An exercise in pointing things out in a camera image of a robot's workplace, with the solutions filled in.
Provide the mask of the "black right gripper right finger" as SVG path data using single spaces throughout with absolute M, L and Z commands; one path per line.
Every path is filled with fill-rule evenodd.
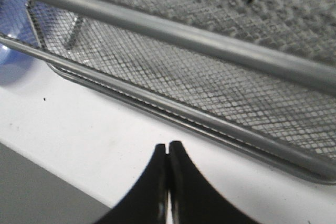
M 174 223 L 256 223 L 232 205 L 203 176 L 183 144 L 169 144 Z

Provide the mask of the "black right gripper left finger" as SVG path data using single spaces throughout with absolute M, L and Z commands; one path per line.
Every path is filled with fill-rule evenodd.
M 96 223 L 166 223 L 166 218 L 166 149 L 158 144 L 132 188 Z

